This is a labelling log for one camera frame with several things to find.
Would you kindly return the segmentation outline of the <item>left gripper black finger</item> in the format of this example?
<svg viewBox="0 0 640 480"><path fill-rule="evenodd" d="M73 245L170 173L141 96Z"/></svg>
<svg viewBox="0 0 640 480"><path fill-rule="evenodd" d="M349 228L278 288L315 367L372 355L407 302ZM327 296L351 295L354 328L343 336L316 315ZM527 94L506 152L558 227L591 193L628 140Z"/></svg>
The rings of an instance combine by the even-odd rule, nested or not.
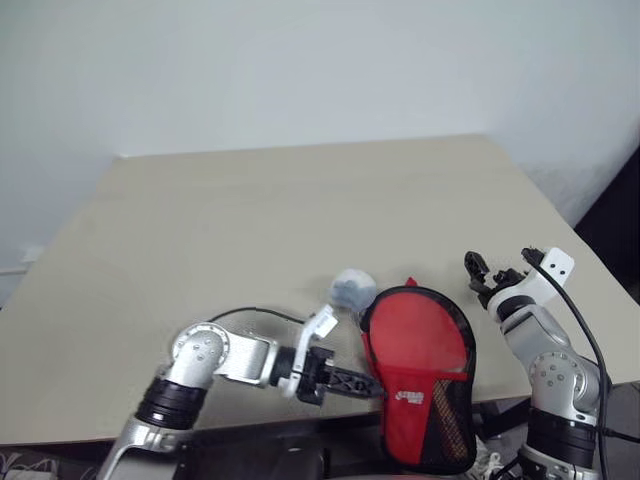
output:
<svg viewBox="0 0 640 480"><path fill-rule="evenodd" d="M385 394L383 386L367 375L334 375L326 384L326 390L332 394L362 400L383 397Z"/></svg>
<svg viewBox="0 0 640 480"><path fill-rule="evenodd" d="M330 386L379 386L379 382L368 374L339 367L331 369L328 384Z"/></svg>

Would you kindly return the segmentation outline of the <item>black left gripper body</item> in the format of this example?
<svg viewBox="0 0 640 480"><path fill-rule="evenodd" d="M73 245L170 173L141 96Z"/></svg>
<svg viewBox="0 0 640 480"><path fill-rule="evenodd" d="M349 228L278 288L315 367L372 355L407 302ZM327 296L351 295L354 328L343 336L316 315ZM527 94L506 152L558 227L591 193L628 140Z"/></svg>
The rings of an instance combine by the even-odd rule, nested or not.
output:
<svg viewBox="0 0 640 480"><path fill-rule="evenodd" d="M322 404L333 366L334 352L325 348L310 348L297 387L297 399L307 404Z"/></svg>

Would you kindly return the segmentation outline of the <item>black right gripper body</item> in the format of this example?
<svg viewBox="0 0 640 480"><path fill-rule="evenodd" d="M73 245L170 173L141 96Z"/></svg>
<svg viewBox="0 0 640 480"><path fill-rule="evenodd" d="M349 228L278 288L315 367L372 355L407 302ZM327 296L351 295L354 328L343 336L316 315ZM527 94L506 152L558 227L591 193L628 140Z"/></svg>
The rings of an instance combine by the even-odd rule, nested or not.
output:
<svg viewBox="0 0 640 480"><path fill-rule="evenodd" d="M477 294L477 298L482 306L487 306L491 298L495 296L499 291L504 290L508 287L515 286L525 278L522 273L517 272L512 268L506 271L500 270L493 277L496 285L494 287L489 287L485 283L485 276L487 274L487 271L475 269L471 270L469 274L469 287Z"/></svg>

